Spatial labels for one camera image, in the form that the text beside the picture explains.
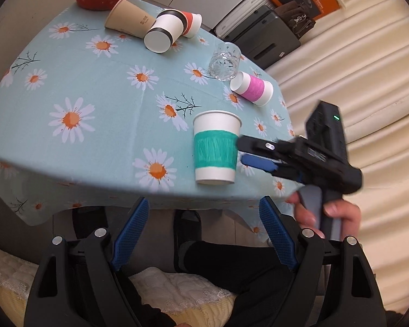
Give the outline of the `person's right hand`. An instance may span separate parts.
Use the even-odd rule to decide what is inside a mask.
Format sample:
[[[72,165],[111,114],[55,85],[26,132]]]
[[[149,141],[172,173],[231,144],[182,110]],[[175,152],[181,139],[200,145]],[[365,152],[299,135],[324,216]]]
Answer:
[[[301,204],[297,192],[292,193],[287,198],[286,203],[294,205],[294,217],[301,228],[312,229],[321,238],[325,238],[324,233],[315,227],[317,220],[314,214]],[[349,235],[357,238],[361,223],[361,211],[357,205],[339,199],[326,203],[324,213],[332,219],[341,220],[341,240]]]

